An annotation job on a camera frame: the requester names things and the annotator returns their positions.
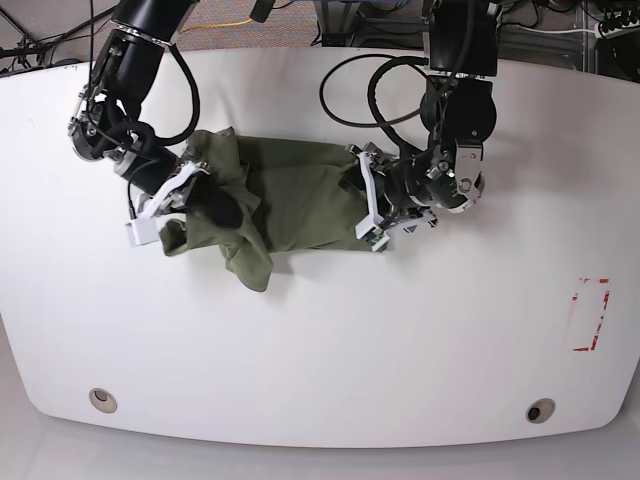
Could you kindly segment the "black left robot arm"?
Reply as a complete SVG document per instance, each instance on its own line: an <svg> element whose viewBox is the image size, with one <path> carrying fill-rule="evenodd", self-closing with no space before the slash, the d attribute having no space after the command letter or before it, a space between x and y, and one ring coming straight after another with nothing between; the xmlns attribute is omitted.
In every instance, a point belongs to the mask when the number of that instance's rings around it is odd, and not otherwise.
<svg viewBox="0 0 640 480"><path fill-rule="evenodd" d="M482 196L484 144L494 131L497 110L492 78L497 74L497 27L501 9L494 1L427 1L426 53L387 56L367 87L374 120L397 146L386 153L373 143L350 147L355 157L347 186L366 195L367 214L356 225L358 239L379 250L391 231L436 226L436 209L461 213ZM426 78L414 116L428 132L419 148L383 117L377 87L392 69L408 66Z"/></svg>

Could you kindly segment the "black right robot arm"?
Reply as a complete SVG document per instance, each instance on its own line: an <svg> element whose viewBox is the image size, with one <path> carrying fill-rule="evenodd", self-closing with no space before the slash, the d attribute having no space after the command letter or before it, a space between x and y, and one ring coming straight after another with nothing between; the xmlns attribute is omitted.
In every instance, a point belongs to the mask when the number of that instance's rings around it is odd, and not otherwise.
<svg viewBox="0 0 640 480"><path fill-rule="evenodd" d="M112 160L128 188L159 200L160 213L197 213L218 227L235 229L243 219L237 201L217 185L206 166L182 160L170 150L195 132L200 119L198 86L172 41L195 5L193 1L118 3L112 16L115 27L100 53L90 59L88 81L68 134L79 157L88 162ZM170 137L157 135L140 119L166 52L184 74L192 103L188 125Z"/></svg>

